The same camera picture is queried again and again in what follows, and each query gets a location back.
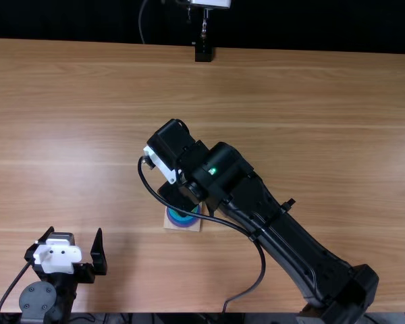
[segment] white plastic part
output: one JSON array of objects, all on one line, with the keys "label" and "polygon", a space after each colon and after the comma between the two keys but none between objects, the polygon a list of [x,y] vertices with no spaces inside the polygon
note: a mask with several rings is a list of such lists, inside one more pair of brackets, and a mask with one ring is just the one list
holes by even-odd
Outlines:
[{"label": "white plastic part", "polygon": [[231,0],[190,0],[190,4],[204,7],[229,8],[231,6]]},{"label": "white plastic part", "polygon": [[173,184],[176,182],[176,171],[170,170],[165,164],[164,162],[156,155],[156,153],[151,149],[150,146],[146,146],[144,147],[144,156],[146,157],[150,157],[150,160],[159,168],[159,170],[161,170],[163,176],[165,178],[167,178],[167,181],[170,184]]},{"label": "white plastic part", "polygon": [[38,246],[33,254],[34,264],[41,265],[45,273],[74,273],[72,263],[82,259],[80,248],[70,245],[67,240],[47,239],[46,244]]}]

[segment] black plastic housing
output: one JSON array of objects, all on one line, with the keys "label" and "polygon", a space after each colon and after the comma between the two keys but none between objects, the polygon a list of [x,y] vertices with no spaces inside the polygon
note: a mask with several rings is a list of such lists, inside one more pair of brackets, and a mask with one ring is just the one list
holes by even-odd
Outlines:
[{"label": "black plastic housing", "polygon": [[[377,274],[368,265],[351,267],[319,244],[290,216],[290,204],[280,205],[274,199],[234,147],[219,142],[207,150],[180,128],[178,121],[170,120],[148,145],[183,171],[186,181],[175,184],[182,198],[194,204],[205,201],[208,208],[219,209],[246,228],[251,240],[260,242],[308,302],[298,315],[302,323],[355,323],[373,302]],[[164,186],[159,194],[168,201],[165,188],[171,187]],[[169,202],[180,205],[179,198],[175,193],[175,203]]]}]

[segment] black clamp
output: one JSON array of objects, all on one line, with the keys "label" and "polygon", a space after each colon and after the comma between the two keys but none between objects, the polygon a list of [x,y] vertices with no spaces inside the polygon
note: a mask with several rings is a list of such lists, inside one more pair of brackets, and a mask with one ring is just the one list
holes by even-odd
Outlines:
[{"label": "black clamp", "polygon": [[292,205],[294,205],[296,203],[296,201],[291,198],[289,201],[284,202],[281,205],[281,208],[279,208],[276,213],[274,213],[272,216],[270,216],[266,222],[264,223],[263,226],[261,226],[260,228],[257,228],[256,230],[254,230],[250,235],[249,235],[249,240],[251,242],[254,242],[257,238],[259,238],[271,225],[271,223],[273,223],[273,221],[275,220],[275,218],[277,218],[278,216],[282,215],[283,213],[288,212],[291,208]]}]

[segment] black background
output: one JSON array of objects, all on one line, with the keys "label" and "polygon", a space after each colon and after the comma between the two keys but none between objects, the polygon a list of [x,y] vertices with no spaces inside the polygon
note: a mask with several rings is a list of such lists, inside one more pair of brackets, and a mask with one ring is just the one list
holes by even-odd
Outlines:
[{"label": "black background", "polygon": [[[175,0],[148,0],[147,43],[190,45],[200,29]],[[0,37],[140,43],[141,0],[0,0]],[[405,1],[232,0],[211,12],[217,47],[405,53]]]}]

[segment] green led light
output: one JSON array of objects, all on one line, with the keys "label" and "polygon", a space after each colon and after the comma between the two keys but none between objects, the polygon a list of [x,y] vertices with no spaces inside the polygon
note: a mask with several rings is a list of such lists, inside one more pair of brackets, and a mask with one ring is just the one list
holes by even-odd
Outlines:
[{"label": "green led light", "polygon": [[209,170],[209,173],[210,173],[211,175],[213,175],[213,174],[216,173],[216,171],[217,171],[217,169],[216,169],[215,167],[212,167],[212,168]]}]

